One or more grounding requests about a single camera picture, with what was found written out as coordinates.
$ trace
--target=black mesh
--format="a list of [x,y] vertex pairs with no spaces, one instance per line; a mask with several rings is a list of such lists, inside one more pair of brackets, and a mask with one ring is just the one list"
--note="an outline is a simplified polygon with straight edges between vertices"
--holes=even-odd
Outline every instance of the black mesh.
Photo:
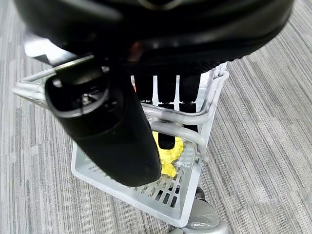
[[[160,104],[159,106],[174,109],[175,106],[173,104]],[[174,148],[176,143],[176,139],[174,136],[166,135],[163,133],[158,133],[158,145],[163,150],[171,150]]]
[[173,102],[176,95],[176,75],[157,75],[159,102]]
[[153,76],[135,75],[136,94],[140,100],[152,100]]
[[166,65],[146,65],[136,64],[127,65],[129,74],[176,74],[176,75],[200,75],[215,68],[219,64],[226,62],[226,60],[218,61],[200,61],[200,62],[180,62],[168,63]]
[[179,93],[180,101],[196,101],[200,83],[200,75],[180,75]]
[[[179,104],[180,111],[186,112],[186,113],[195,113],[196,112],[196,103],[180,103]],[[190,130],[193,130],[195,132],[198,132],[197,125],[184,125],[184,128],[188,128]]]

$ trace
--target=gray carpet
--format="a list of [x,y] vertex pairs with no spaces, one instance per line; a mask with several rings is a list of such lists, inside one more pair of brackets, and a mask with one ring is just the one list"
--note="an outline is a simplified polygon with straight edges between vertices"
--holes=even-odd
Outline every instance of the gray carpet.
[[[312,233],[312,3],[228,66],[199,185],[235,234]],[[14,96],[46,68],[23,53],[23,25],[0,0],[0,233],[164,234],[168,225],[74,178],[71,140]]]

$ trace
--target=striped carpet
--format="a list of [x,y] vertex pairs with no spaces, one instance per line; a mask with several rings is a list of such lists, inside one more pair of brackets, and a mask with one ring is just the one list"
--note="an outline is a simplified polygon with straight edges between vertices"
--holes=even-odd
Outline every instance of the striped carpet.
[[[23,53],[23,25],[0,0],[0,234],[164,234],[168,225],[74,178],[71,140],[14,96],[46,68]],[[312,2],[261,50],[228,65],[199,181],[233,234],[312,233]]]

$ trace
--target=yellow cloth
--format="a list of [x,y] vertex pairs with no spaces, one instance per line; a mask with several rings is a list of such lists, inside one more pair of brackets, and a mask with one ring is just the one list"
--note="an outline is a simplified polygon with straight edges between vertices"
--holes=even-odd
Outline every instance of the yellow cloth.
[[168,175],[170,177],[175,177],[176,169],[172,165],[172,162],[174,160],[177,160],[181,156],[181,153],[184,148],[182,139],[175,137],[174,148],[171,150],[163,150],[158,145],[158,133],[153,132],[153,137],[156,141],[157,148],[158,148],[159,155],[160,155],[161,166],[162,166],[161,173]]

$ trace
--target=wire basket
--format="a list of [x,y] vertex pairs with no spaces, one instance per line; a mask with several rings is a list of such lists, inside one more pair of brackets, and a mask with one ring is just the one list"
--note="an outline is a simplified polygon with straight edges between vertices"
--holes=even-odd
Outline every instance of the wire basket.
[[[210,136],[217,102],[229,73],[226,63],[202,74],[196,99],[197,113],[189,114],[157,107],[157,78],[154,77],[153,105],[142,104],[154,131],[181,137],[184,150],[181,157],[173,163],[176,176],[162,175],[156,182],[140,186],[127,187],[104,173],[85,153],[73,144],[71,170],[77,178],[121,199],[138,209],[147,212],[165,222],[184,227],[188,223],[192,204],[201,172],[202,163],[208,162],[207,144]],[[48,108],[44,98],[44,82],[53,75],[47,70],[20,80],[13,92],[22,98]],[[179,93],[173,103],[179,105]],[[198,133],[182,127],[183,124],[198,125]]]

